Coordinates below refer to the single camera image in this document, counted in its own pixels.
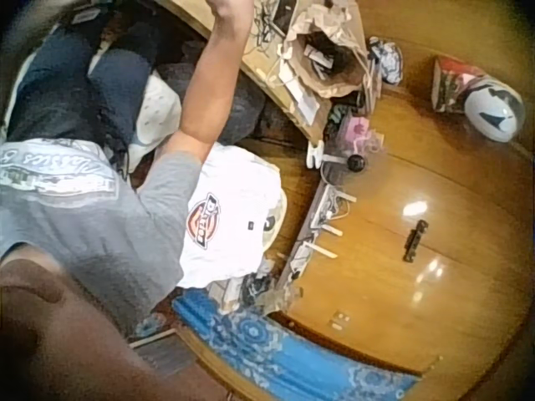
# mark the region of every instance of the gray t-shirt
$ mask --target gray t-shirt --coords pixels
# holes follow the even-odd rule
[[[102,149],[80,140],[0,146],[0,258],[46,251],[130,332],[182,278],[188,201],[201,163],[157,160],[136,193]]]

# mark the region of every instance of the sleeve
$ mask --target sleeve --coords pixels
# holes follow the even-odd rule
[[[196,188],[201,162],[186,152],[163,155],[150,169],[138,196],[163,231],[184,236],[188,202]]]

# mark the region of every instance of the paper bag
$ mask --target paper bag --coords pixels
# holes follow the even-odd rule
[[[303,83],[323,98],[341,97],[369,84],[368,51],[360,20],[359,6],[354,0],[336,0],[331,8],[312,4],[296,10],[297,17],[284,40],[284,52],[291,48],[288,60]],[[331,42],[344,48],[349,57],[342,69],[325,80],[313,70],[311,60],[304,55],[307,35],[323,32]]]

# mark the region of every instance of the jeans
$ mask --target jeans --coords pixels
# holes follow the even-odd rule
[[[160,41],[158,29],[135,23],[91,74],[107,15],[56,29],[36,54],[19,88],[8,142],[88,140],[124,159]]]

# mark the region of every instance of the white helmet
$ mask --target white helmet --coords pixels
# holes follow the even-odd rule
[[[507,85],[485,77],[466,92],[466,117],[486,137],[508,142],[522,128],[526,115],[522,98]]]

